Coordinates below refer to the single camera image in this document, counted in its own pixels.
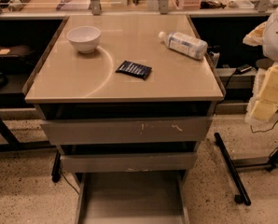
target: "concrete floor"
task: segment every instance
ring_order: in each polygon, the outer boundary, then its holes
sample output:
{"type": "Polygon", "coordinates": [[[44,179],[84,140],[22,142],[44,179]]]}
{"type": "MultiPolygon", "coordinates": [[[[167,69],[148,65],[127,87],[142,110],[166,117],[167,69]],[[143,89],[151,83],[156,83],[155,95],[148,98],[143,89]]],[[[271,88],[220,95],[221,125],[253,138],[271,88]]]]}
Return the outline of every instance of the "concrete floor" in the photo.
{"type": "MultiPolygon", "coordinates": [[[[278,147],[278,124],[267,133],[251,133],[244,115],[217,115],[198,150],[198,159],[184,184],[191,224],[277,223],[278,168],[240,172],[252,204],[234,202],[238,191],[214,133],[220,133],[233,159],[269,156],[278,147]]],[[[270,128],[278,119],[275,115],[270,128]]],[[[8,127],[21,141],[45,135],[38,120],[8,120],[8,127]]],[[[64,178],[54,184],[51,170],[56,149],[0,153],[0,223],[74,223],[78,195],[64,178]]],[[[76,187],[74,178],[63,170],[76,187]]]]}

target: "white bottle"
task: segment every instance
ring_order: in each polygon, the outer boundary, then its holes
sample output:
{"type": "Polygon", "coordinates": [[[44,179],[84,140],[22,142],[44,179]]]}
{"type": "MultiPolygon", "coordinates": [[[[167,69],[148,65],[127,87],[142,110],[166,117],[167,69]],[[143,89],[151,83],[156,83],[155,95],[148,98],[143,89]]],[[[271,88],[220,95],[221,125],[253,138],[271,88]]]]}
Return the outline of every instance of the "white bottle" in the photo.
{"type": "Polygon", "coordinates": [[[174,49],[189,57],[200,60],[207,51],[207,43],[199,38],[178,32],[159,33],[159,38],[165,42],[167,48],[174,49]]]}

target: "workbench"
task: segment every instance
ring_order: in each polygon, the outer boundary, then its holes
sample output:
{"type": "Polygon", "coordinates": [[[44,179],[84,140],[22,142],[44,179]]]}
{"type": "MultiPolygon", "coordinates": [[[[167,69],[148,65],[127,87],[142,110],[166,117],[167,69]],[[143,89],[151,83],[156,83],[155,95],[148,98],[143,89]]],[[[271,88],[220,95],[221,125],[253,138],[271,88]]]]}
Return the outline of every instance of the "workbench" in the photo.
{"type": "Polygon", "coordinates": [[[71,15],[24,87],[80,187],[76,223],[188,223],[182,184],[225,92],[205,57],[167,49],[160,31],[196,36],[185,15],[71,15]],[[90,54],[66,39],[83,25],[102,31],[90,54]],[[116,73],[124,61],[152,72],[116,73]]]}

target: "bottle label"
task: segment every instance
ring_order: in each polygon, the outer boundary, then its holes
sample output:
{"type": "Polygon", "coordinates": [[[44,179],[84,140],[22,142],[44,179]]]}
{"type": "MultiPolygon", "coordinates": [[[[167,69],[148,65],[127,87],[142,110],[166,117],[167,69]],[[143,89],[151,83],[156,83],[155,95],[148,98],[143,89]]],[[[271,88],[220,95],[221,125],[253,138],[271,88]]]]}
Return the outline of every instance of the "bottle label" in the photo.
{"type": "Polygon", "coordinates": [[[196,59],[202,58],[204,54],[204,42],[202,42],[203,41],[198,38],[178,32],[172,33],[169,36],[170,49],[174,49],[196,59]]]}

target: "bowl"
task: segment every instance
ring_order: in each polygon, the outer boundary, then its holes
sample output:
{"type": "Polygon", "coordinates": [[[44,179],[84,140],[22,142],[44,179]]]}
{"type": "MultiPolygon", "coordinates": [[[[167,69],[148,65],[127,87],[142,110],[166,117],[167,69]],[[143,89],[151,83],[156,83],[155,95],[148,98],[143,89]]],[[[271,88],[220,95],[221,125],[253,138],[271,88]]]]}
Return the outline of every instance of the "bowl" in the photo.
{"type": "Polygon", "coordinates": [[[91,53],[99,45],[101,31],[93,26],[80,26],[70,30],[66,38],[81,53],[91,53]]]}

